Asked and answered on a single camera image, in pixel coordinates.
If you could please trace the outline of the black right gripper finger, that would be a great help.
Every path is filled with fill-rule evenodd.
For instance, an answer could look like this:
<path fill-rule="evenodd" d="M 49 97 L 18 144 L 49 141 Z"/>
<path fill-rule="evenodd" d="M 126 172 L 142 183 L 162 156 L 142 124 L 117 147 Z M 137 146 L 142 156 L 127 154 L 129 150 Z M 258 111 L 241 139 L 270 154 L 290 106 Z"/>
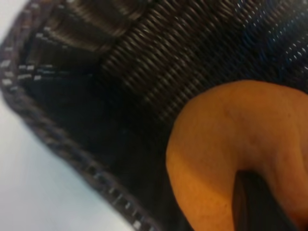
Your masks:
<path fill-rule="evenodd" d="M 232 217 L 236 231 L 296 231 L 257 173 L 238 171 L 235 176 Z"/>

